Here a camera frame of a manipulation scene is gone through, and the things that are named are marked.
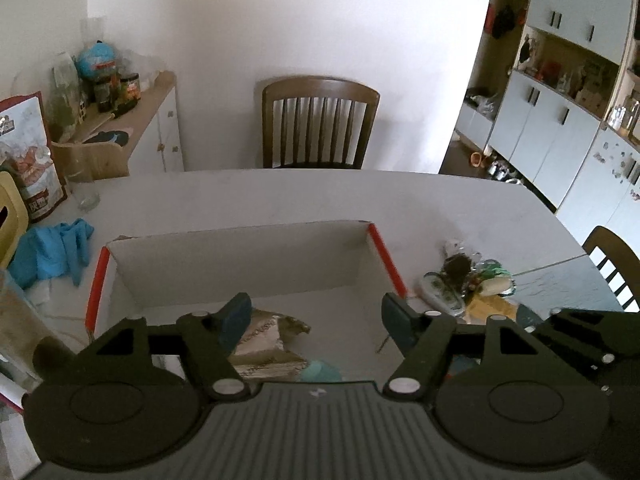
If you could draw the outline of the brown wooden chair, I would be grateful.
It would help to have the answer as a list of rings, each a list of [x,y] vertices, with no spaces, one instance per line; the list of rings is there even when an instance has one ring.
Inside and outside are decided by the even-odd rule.
[[[596,265],[620,307],[628,313],[639,313],[639,258],[634,251],[605,226],[596,226],[582,249]]]
[[[345,79],[299,76],[262,90],[262,166],[360,169],[380,94]]]

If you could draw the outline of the white wooden sideboard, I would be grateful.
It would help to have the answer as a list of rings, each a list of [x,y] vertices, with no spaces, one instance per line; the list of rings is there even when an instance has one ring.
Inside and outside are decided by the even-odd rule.
[[[103,130],[124,130],[129,133],[126,146],[129,176],[181,171],[181,159],[166,164],[171,156],[181,155],[176,89],[176,75],[164,70],[152,87],[142,92],[138,104],[122,116],[100,113],[92,104],[85,121],[66,143],[84,142]]]

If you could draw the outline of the white wall cabinet unit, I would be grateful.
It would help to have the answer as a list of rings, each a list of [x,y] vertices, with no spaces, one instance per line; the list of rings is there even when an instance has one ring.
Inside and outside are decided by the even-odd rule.
[[[454,137],[513,170],[576,240],[631,208],[637,159],[616,124],[639,0],[489,0]]]

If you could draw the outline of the cardboard tray on sideboard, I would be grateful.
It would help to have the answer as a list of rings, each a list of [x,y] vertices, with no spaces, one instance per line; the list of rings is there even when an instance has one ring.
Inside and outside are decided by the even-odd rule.
[[[93,180],[128,177],[129,133],[103,130],[80,143],[53,143],[54,161],[66,176],[85,171]]]

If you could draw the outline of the red and white cardboard box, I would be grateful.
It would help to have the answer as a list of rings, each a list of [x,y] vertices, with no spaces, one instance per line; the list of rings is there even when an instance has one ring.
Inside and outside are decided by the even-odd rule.
[[[254,309],[310,326],[288,348],[337,368],[345,382],[378,385],[400,351],[382,322],[382,299],[405,284],[375,224],[319,221],[113,240],[102,250],[86,310],[95,337],[124,318],[150,325],[214,313],[239,292]]]

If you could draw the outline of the yellow small box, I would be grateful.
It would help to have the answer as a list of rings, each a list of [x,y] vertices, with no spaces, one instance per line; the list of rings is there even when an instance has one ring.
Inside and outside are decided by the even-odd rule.
[[[493,315],[516,320],[518,308],[500,296],[474,296],[466,307],[466,317],[474,324],[485,324]]]

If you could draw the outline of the tall clear glass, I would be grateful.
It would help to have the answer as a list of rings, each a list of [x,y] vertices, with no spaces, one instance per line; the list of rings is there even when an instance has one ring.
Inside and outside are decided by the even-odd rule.
[[[1,270],[1,359],[26,390],[62,370],[76,353],[40,318],[7,270]]]

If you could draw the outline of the red white snack bag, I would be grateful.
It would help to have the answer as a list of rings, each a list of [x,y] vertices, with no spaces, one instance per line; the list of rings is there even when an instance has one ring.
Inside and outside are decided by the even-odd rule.
[[[66,199],[50,144],[40,92],[1,102],[1,169],[12,176],[32,223]]]

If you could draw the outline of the green white cat pouch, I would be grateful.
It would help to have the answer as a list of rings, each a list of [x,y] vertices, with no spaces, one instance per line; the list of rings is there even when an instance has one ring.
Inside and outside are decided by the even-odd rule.
[[[482,260],[475,267],[477,286],[480,296],[511,296],[515,292],[512,274],[495,259]]]

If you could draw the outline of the grey correction tape dispenser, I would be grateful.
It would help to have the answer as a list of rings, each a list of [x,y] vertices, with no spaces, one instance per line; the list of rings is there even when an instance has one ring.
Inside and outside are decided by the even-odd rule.
[[[428,272],[416,284],[416,294],[433,310],[460,318],[465,303],[444,278],[436,272]]]

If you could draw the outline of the small clear glass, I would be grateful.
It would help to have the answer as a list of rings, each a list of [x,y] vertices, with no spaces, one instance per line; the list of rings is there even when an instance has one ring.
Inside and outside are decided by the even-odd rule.
[[[64,178],[70,196],[81,211],[88,212],[99,205],[100,194],[85,159],[77,154],[71,154],[64,169]]]

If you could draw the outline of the light blue round puff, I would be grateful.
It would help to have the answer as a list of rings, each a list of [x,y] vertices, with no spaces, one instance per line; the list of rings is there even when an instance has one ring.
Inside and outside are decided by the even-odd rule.
[[[341,382],[342,374],[334,366],[320,360],[309,361],[298,374],[299,382]]]

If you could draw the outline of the silver foil snack packet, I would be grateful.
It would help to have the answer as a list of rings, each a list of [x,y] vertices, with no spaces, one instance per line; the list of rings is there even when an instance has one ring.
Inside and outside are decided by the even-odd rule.
[[[229,362],[248,382],[294,379],[308,361],[288,345],[310,326],[292,316],[254,309],[250,325],[235,347]]]

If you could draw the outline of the blue globe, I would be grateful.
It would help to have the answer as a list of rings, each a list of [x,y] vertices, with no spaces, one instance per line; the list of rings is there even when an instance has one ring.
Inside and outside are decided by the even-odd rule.
[[[116,56],[109,44],[97,41],[77,55],[75,65],[79,75],[89,80],[112,76],[116,72]]]

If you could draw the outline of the blue cloth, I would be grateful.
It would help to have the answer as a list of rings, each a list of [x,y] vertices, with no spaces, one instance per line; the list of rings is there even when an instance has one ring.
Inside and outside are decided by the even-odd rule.
[[[18,242],[9,274],[22,289],[62,276],[69,276],[78,287],[90,262],[93,233],[94,227],[84,219],[32,228]]]

